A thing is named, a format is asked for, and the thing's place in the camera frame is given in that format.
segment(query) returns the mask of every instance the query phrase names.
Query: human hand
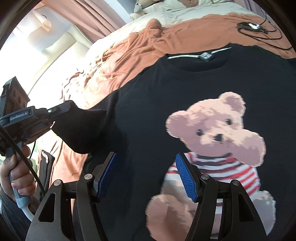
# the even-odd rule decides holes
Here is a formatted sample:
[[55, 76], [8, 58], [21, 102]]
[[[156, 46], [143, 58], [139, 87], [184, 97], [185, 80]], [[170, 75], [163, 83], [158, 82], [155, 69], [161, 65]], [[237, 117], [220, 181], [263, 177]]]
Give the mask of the human hand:
[[[22, 147], [21, 150], [26, 157], [31, 153], [28, 146]], [[6, 195], [14, 202], [15, 195], [12, 188], [17, 189], [18, 193], [23, 196], [29, 196], [36, 192], [36, 184], [33, 175], [30, 173], [23, 160], [16, 166], [17, 158], [13, 155], [10, 158], [6, 158], [0, 165], [1, 187]], [[10, 183], [9, 173], [11, 173], [11, 176], [14, 179], [12, 183]]]

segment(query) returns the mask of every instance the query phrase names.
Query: white bedsheet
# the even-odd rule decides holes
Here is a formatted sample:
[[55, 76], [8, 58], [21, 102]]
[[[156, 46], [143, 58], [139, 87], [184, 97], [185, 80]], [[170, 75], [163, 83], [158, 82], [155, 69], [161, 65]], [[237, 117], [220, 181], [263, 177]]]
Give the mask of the white bedsheet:
[[226, 15], [231, 12], [256, 15], [255, 13], [243, 8], [239, 4], [232, 2], [217, 3], [217, 4], [208, 4], [202, 6], [196, 6], [181, 10], [172, 10], [166, 12], [153, 12], [148, 13], [126, 25], [120, 29], [114, 31], [108, 36], [99, 39], [96, 41], [89, 49], [86, 54], [86, 64], [94, 61], [95, 57], [101, 57], [105, 50], [109, 49], [114, 44], [126, 39], [128, 35], [132, 32], [139, 32], [144, 29], [147, 23], [155, 18], [159, 20], [163, 27], [168, 27], [183, 21], [190, 19], [202, 18], [208, 14], [220, 14]]

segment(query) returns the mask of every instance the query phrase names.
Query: shirt neckline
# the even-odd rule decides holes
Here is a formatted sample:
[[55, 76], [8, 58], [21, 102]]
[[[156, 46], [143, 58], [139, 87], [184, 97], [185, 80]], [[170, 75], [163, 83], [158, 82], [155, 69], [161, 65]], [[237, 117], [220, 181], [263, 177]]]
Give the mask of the shirt neckline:
[[[200, 78], [200, 77], [207, 77], [207, 76], [213, 76], [213, 75], [217, 75], [219, 73], [221, 73], [223, 70], [228, 69], [230, 66], [233, 66], [233, 62], [236, 61], [237, 59], [237, 55], [238, 55], [238, 51], [240, 50], [239, 45], [237, 44], [231, 44], [229, 43], [228, 45], [219, 48], [219, 49], [223, 49], [223, 48], [229, 48], [228, 51], [229, 55], [228, 55], [228, 59], [224, 62], [224, 64], [218, 68], [215, 69], [210, 69], [210, 70], [205, 70], [205, 71], [200, 71], [200, 72], [192, 72], [192, 71], [187, 71], [181, 68], [178, 68], [177, 65], [174, 65], [172, 63], [170, 63], [170, 59], [168, 59], [168, 57], [170, 56], [174, 56], [174, 55], [169, 55], [169, 54], [165, 54], [162, 58], [160, 58], [160, 64], [162, 65], [162, 68], [164, 68], [169, 75], [172, 76], [178, 76], [182, 79], [184, 78]], [[213, 49], [213, 50], [206, 50], [206, 51], [202, 51], [202, 52], [196, 52], [194, 53], [195, 55], [199, 55], [202, 54], [204, 52], [212, 52], [218, 49]]]

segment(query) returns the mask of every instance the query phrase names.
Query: pink curtain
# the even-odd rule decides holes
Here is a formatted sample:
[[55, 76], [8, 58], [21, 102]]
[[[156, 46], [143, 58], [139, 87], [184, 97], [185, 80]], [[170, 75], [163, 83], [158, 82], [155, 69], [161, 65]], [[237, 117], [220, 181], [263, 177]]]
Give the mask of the pink curtain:
[[234, 0], [234, 2], [263, 18], [265, 17], [265, 11], [253, 0]]
[[104, 0], [43, 0], [42, 3], [75, 24], [93, 42], [125, 24]]

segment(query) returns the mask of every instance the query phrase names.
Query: metal screw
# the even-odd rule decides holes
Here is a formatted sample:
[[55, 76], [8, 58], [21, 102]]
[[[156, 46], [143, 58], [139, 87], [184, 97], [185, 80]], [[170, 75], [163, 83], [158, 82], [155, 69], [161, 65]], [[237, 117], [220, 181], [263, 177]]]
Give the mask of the metal screw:
[[61, 180], [55, 180], [55, 181], [54, 181], [54, 185], [55, 185], [55, 186], [58, 186], [58, 185], [60, 185], [61, 183], [62, 183]]
[[84, 179], [86, 179], [86, 180], [89, 180], [89, 179], [91, 179], [92, 178], [92, 174], [86, 174], [85, 176], [84, 176]]
[[201, 177], [203, 180], [208, 180], [210, 178], [210, 176], [208, 174], [202, 174]]
[[238, 180], [233, 180], [232, 184], [235, 185], [235, 186], [239, 186], [239, 181]]

